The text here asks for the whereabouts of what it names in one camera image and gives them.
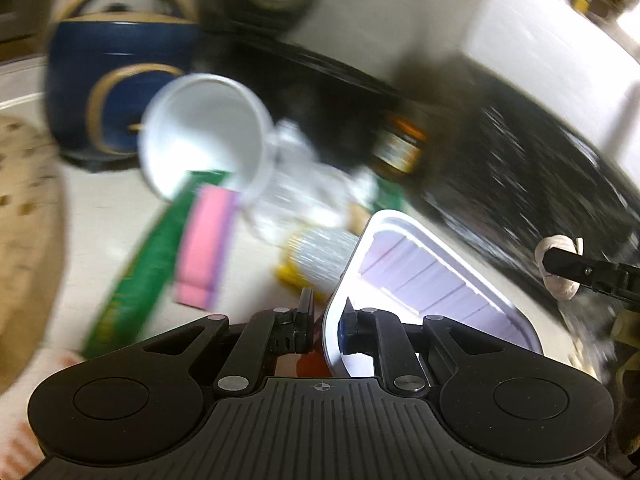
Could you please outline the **white garlic bulb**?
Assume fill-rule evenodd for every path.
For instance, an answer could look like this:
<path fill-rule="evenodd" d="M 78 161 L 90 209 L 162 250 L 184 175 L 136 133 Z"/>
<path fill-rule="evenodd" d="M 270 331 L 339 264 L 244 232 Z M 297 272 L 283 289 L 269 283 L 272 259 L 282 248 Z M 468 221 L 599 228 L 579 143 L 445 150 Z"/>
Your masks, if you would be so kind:
<path fill-rule="evenodd" d="M 551 296 L 559 301 L 571 300 L 580 284 L 574 278 L 564 278 L 560 271 L 568 270 L 584 254 L 584 240 L 556 234 L 543 238 L 535 248 L 535 262 Z"/>

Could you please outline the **red foil takeout tray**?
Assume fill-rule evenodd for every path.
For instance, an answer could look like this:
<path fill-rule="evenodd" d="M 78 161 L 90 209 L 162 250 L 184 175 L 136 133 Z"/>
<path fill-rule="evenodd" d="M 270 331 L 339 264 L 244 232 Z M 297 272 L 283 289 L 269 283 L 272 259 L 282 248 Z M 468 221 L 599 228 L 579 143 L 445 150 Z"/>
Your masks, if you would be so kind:
<path fill-rule="evenodd" d="M 371 376 L 371 358 L 346 356 L 338 344 L 338 324 L 348 306 L 390 311 L 414 325 L 427 315 L 442 315 L 542 352 L 533 324 L 506 296 L 426 226 L 397 210 L 378 211 L 368 221 L 322 323 L 322 348 L 331 373 Z"/>

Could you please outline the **yellow grey round scrubber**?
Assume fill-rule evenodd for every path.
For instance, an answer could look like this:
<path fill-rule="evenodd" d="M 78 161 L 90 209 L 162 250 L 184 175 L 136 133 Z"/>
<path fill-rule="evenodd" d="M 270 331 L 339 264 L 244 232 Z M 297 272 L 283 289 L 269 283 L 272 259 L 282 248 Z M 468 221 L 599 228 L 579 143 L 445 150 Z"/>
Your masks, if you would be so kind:
<path fill-rule="evenodd" d="M 323 299 L 331 296 L 349 263 L 359 237 L 339 228 L 305 226 L 286 241 L 277 278 L 285 285 L 310 287 Z"/>

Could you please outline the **pink purple round sponge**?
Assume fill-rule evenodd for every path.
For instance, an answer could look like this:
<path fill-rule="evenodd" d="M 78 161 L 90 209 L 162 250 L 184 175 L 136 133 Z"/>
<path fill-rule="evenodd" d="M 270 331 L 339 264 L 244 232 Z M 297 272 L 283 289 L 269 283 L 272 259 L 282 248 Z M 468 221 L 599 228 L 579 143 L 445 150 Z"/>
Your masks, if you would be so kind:
<path fill-rule="evenodd" d="M 200 187 L 186 219 L 175 273 L 178 304 L 211 311 L 239 209 L 238 192 L 212 184 Z"/>

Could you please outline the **green long wrapper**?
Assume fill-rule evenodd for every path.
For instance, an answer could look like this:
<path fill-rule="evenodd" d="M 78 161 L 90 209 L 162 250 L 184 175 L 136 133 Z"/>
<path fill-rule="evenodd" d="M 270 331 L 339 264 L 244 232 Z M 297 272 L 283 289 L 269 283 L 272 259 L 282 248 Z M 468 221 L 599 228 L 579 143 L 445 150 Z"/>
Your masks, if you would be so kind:
<path fill-rule="evenodd" d="M 229 178 L 228 171 L 220 170 L 188 173 L 107 295 L 82 345 L 83 358 L 103 356 L 137 340 L 174 273 L 182 232 L 200 187 L 220 185 Z"/>

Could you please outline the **green snack packet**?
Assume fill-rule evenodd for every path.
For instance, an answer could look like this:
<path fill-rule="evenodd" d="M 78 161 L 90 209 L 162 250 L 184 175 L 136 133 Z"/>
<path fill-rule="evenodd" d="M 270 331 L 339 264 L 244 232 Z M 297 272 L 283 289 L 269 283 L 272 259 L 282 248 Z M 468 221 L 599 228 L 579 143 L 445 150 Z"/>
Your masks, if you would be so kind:
<path fill-rule="evenodd" d="M 372 214 L 385 209 L 404 210 L 405 193 L 399 183 L 386 180 L 380 176 L 375 176 L 374 182 L 376 188 L 370 207 Z"/>

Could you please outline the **clear plastic bag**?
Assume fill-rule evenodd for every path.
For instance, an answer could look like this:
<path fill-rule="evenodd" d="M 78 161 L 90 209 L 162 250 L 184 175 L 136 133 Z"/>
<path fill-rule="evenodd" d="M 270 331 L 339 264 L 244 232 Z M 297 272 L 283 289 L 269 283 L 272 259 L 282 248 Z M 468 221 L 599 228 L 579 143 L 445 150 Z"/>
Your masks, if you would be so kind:
<path fill-rule="evenodd" d="M 366 166 L 345 172 L 320 162 L 297 122 L 274 127 L 274 170 L 247 218 L 264 242 L 281 246 L 303 226 L 346 229 L 352 207 L 369 210 L 378 198 L 378 178 Z"/>

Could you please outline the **black microwave in plastic wrap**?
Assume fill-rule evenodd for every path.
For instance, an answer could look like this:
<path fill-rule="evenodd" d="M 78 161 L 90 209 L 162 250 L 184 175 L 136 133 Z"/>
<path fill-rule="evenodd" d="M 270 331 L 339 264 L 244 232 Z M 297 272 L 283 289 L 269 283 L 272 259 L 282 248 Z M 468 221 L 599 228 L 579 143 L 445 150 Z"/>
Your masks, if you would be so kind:
<path fill-rule="evenodd" d="M 639 262 L 639 191 L 579 134 L 503 80 L 452 72 L 445 96 L 398 96 L 427 136 L 409 202 L 546 308 L 540 240 L 580 237 L 588 257 Z"/>

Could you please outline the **glass sauce jar orange lid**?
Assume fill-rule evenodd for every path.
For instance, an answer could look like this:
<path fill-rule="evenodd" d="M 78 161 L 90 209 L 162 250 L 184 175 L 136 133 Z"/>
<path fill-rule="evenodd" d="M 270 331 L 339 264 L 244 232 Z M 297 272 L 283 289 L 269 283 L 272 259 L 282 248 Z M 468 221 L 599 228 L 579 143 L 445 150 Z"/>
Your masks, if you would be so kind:
<path fill-rule="evenodd" d="M 387 113 L 372 151 L 372 168 L 387 180 L 402 180 L 416 169 L 428 135 L 413 120 Z"/>

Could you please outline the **round wooden chopping board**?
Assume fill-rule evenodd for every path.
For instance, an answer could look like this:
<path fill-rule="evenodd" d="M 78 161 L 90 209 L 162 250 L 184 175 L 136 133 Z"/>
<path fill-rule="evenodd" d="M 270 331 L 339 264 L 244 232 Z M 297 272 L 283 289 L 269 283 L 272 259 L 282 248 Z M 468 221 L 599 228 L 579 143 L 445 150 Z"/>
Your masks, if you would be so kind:
<path fill-rule="evenodd" d="M 39 347 L 66 259 L 66 203 L 50 133 L 1 116 L 1 390 Z"/>

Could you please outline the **white foam block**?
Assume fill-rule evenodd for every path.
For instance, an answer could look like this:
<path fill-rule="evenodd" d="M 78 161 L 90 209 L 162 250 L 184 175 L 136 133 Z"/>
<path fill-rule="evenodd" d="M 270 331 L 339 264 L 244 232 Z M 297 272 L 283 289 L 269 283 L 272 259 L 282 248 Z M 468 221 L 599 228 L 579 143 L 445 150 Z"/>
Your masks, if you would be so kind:
<path fill-rule="evenodd" d="M 561 0 L 480 0 L 460 47 L 632 174 L 639 64 Z"/>

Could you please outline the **navy blue electric cooker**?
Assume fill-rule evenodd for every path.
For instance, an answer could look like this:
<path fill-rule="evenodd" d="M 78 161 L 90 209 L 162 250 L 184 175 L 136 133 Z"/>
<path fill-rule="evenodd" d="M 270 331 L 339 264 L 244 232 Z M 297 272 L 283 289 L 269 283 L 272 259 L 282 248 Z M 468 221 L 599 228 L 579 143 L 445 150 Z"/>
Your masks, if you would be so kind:
<path fill-rule="evenodd" d="M 190 70 L 197 39 L 186 0 L 70 0 L 51 28 L 44 75 L 61 153 L 81 162 L 136 156 L 145 109 Z"/>

